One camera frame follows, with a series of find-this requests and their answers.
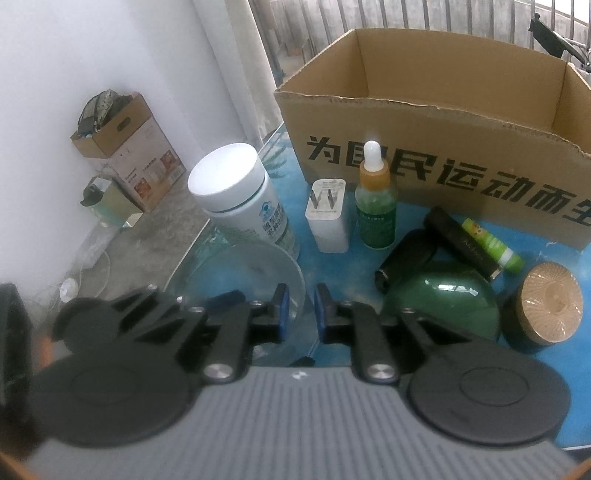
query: open cardboard box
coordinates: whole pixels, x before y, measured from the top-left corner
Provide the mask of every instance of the open cardboard box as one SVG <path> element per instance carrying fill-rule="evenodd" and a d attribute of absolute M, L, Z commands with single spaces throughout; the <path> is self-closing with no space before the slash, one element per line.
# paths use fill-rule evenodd
<path fill-rule="evenodd" d="M 572 65 L 487 38 L 352 30 L 275 93 L 309 183 L 356 183 L 377 140 L 405 202 L 584 248 L 591 89 Z"/>

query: small cardboard box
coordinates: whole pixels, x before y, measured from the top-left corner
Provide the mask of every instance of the small cardboard box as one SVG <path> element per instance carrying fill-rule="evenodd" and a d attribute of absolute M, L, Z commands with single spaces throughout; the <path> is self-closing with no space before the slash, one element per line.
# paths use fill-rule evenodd
<path fill-rule="evenodd" d="M 275 93 L 309 183 L 356 183 L 377 140 L 401 200 L 584 248 L 591 89 L 571 65 L 439 31 L 345 34 Z"/>
<path fill-rule="evenodd" d="M 185 172 L 144 98 L 131 100 L 99 132 L 72 142 L 100 173 L 111 175 L 149 212 Z"/>

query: white power adapter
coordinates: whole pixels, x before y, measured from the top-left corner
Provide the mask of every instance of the white power adapter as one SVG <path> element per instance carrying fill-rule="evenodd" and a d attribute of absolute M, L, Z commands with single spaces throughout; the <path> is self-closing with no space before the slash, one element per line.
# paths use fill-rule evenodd
<path fill-rule="evenodd" d="M 316 180 L 306 207 L 306 220 L 318 249 L 325 254 L 343 254 L 349 249 L 355 213 L 342 179 Z"/>

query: dropper bottle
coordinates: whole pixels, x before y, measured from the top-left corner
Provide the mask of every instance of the dropper bottle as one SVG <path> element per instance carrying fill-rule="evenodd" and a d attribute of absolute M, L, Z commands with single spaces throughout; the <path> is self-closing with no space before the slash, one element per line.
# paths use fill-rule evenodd
<path fill-rule="evenodd" d="M 388 163 L 382 160 L 379 143 L 368 141 L 363 154 L 355 190 L 361 240 L 370 248 L 388 248 L 394 243 L 398 189 L 390 178 Z"/>

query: yellow-green tube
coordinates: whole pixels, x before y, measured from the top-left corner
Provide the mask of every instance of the yellow-green tube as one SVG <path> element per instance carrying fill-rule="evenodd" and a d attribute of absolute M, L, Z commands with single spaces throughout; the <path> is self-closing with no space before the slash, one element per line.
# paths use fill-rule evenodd
<path fill-rule="evenodd" d="M 519 273 L 525 265 L 524 260 L 511 248 L 506 246 L 488 230 L 467 218 L 462 228 L 476 239 L 479 245 L 486 250 L 497 263 L 512 273 Z"/>

